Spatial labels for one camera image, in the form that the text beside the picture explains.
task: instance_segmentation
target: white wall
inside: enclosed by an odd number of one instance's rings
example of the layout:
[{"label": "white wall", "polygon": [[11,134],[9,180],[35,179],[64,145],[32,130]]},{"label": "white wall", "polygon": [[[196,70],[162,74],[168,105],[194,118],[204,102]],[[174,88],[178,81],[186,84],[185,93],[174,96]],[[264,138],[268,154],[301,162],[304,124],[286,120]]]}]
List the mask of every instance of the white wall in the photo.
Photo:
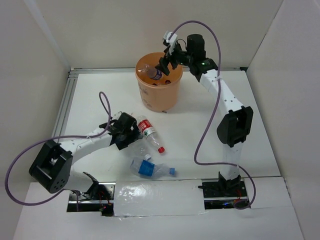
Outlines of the white wall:
[{"label": "white wall", "polygon": [[306,240],[320,228],[320,5],[284,0],[247,75]]},{"label": "white wall", "polygon": [[[283,0],[37,0],[59,47],[74,68],[134,67],[143,55],[162,52],[167,30],[187,20],[213,27],[226,67],[248,67]],[[207,55],[217,59],[210,33],[183,27],[186,39],[203,34]]]},{"label": "white wall", "polygon": [[[5,193],[5,172],[21,150],[51,136],[68,72],[22,0],[0,2],[0,33],[0,232],[1,239],[10,240],[22,207]],[[36,152],[13,169],[10,186],[20,200]]]}]

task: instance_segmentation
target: bucket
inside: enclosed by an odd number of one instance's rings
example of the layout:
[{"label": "bucket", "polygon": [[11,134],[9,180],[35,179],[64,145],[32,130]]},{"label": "bucket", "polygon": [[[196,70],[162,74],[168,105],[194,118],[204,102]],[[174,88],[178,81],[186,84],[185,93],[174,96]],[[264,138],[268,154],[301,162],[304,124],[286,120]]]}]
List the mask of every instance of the bucket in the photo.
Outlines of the bucket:
[{"label": "bucket", "polygon": [[[173,70],[171,64],[169,64],[169,76],[162,74],[160,80],[152,80],[145,73],[138,72],[138,69],[142,68],[144,64],[156,66],[159,63],[159,59],[163,56],[163,52],[150,53],[140,58],[135,66],[135,76],[138,80],[142,102],[148,109],[155,112],[166,111],[177,103],[183,68],[181,65],[178,65]],[[164,85],[152,85],[153,83],[157,83],[157,81]]]}]

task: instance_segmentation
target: bottle with blue label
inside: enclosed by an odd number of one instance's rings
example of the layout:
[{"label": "bottle with blue label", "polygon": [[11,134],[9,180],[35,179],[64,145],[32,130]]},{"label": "bottle with blue label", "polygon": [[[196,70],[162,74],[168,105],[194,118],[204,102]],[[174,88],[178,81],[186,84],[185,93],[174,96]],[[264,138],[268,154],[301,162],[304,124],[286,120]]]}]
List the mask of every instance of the bottle with blue label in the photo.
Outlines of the bottle with blue label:
[{"label": "bottle with blue label", "polygon": [[163,176],[175,176],[175,169],[165,164],[153,164],[152,162],[135,157],[130,165],[130,170],[138,176],[157,179]]},{"label": "bottle with blue label", "polygon": [[160,80],[163,76],[162,72],[149,64],[145,64],[138,72],[145,73],[152,80]]}]

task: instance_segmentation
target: clear plastic bottle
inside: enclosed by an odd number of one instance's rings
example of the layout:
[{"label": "clear plastic bottle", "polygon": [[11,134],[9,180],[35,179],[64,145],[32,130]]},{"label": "clear plastic bottle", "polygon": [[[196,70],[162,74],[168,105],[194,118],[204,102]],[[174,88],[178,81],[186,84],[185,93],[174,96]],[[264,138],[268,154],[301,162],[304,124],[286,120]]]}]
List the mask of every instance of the clear plastic bottle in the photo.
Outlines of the clear plastic bottle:
[{"label": "clear plastic bottle", "polygon": [[135,157],[130,165],[130,170],[133,174],[157,179],[162,176],[174,177],[176,170],[173,167],[168,167],[165,164],[153,164],[152,162]]},{"label": "clear plastic bottle", "polygon": [[143,67],[139,68],[138,72],[145,73],[148,78],[153,80],[160,80],[163,76],[163,73],[160,70],[149,64],[145,64]]},{"label": "clear plastic bottle", "polygon": [[164,153],[164,145],[162,144],[155,128],[151,125],[146,116],[138,116],[136,118],[136,121],[138,128],[141,131],[142,135],[146,138],[146,141],[154,146],[160,154]]},{"label": "clear plastic bottle", "polygon": [[131,143],[130,147],[132,148],[132,157],[138,157],[147,161],[151,160],[151,155],[144,139]]}]

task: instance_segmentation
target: purple cable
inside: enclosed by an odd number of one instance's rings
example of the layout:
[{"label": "purple cable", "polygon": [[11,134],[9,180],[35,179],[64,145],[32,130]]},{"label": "purple cable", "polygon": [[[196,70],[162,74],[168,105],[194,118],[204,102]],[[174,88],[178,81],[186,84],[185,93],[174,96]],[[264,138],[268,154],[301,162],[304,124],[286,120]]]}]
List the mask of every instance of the purple cable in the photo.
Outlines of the purple cable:
[{"label": "purple cable", "polygon": [[[101,95],[104,97],[105,101],[106,101],[106,104],[108,106],[108,111],[106,109],[106,106],[101,98]],[[106,110],[106,112],[108,113],[108,122],[107,122],[107,125],[106,125],[106,128],[96,134],[96,135],[91,135],[91,136],[84,136],[84,135],[67,135],[67,136],[54,136],[54,137],[50,137],[50,138],[47,138],[47,139],[44,139],[44,140],[41,140],[41,141],[38,141],[30,146],[28,146],[26,149],[24,149],[22,152],[20,152],[16,157],[15,159],[12,161],[12,163],[10,164],[8,170],[6,171],[6,174],[5,174],[5,179],[4,179],[4,188],[5,188],[5,191],[6,191],[6,194],[9,196],[9,198],[11,198],[12,201],[14,201],[15,203],[17,204],[20,204],[20,205],[23,205],[23,206],[37,206],[37,205],[41,205],[41,204],[45,204],[49,201],[51,201],[52,199],[54,199],[55,197],[57,197],[59,194],[61,194],[64,189],[60,190],[58,193],[56,193],[55,195],[53,195],[52,197],[46,199],[46,200],[43,200],[43,201],[39,201],[39,202],[32,202],[32,203],[29,203],[29,202],[23,202],[23,201],[20,201],[18,199],[16,199],[12,193],[10,192],[9,190],[9,176],[10,176],[10,172],[12,170],[12,168],[14,167],[14,165],[16,164],[16,162],[18,161],[18,159],[27,151],[29,151],[30,149],[34,148],[35,146],[37,145],[40,145],[40,144],[43,144],[49,140],[55,140],[55,139],[86,139],[86,138],[97,138],[97,137],[100,137],[101,135],[103,135],[107,130],[108,130],[108,127],[110,125],[110,121],[111,121],[111,107],[110,107],[110,103],[109,103],[109,100],[106,96],[106,94],[101,91],[99,92],[99,98],[100,98],[100,101],[102,103],[102,106],[103,108]]]},{"label": "purple cable", "polygon": [[217,112],[217,109],[218,109],[218,105],[219,105],[219,101],[220,101],[220,96],[221,96],[221,83],[220,83],[220,70],[221,70],[221,48],[220,48],[220,45],[219,45],[219,41],[218,41],[218,38],[216,36],[216,34],[214,33],[214,31],[212,31],[212,29],[206,25],[205,23],[201,22],[201,21],[197,21],[197,20],[189,20],[189,21],[185,21],[183,23],[181,23],[179,26],[177,26],[175,28],[175,30],[173,30],[172,34],[170,35],[169,37],[169,40],[171,39],[171,37],[178,31],[179,28],[181,28],[183,25],[186,25],[186,24],[191,24],[191,23],[194,23],[194,24],[200,24],[202,26],[204,26],[206,29],[209,30],[209,32],[213,35],[214,39],[215,39],[215,42],[216,42],[216,46],[217,46],[217,49],[218,49],[218,70],[217,70],[217,76],[218,76],[218,96],[217,96],[217,99],[216,99],[216,102],[215,102],[215,105],[214,105],[214,108],[213,108],[213,112],[211,114],[211,117],[209,119],[209,122],[208,124],[206,125],[206,128],[200,138],[200,141],[198,143],[198,145],[196,146],[196,149],[195,149],[195,152],[194,152],[194,162],[198,165],[201,165],[201,166],[212,166],[212,165],[230,165],[230,166],[235,166],[235,167],[239,167],[242,171],[244,171],[244,173],[248,176],[248,178],[250,179],[250,181],[252,182],[252,186],[253,186],[253,196],[252,196],[252,200],[251,202],[249,202],[249,204],[245,207],[237,207],[236,204],[240,203],[240,202],[244,202],[245,200],[240,200],[238,201],[237,203],[235,203],[233,205],[233,207],[235,209],[239,209],[239,210],[243,210],[243,209],[247,209],[247,208],[250,208],[250,206],[252,205],[252,203],[255,201],[256,199],[256,194],[257,194],[257,189],[256,189],[256,185],[255,185],[255,182],[253,180],[253,178],[250,176],[250,174],[240,165],[237,165],[237,164],[234,164],[234,163],[231,163],[231,162],[198,162],[197,160],[197,155],[198,155],[198,152],[199,152],[199,149],[201,147],[201,144],[202,142],[204,141],[206,135],[207,135],[207,132],[210,128],[210,125],[216,115],[216,112]]}]

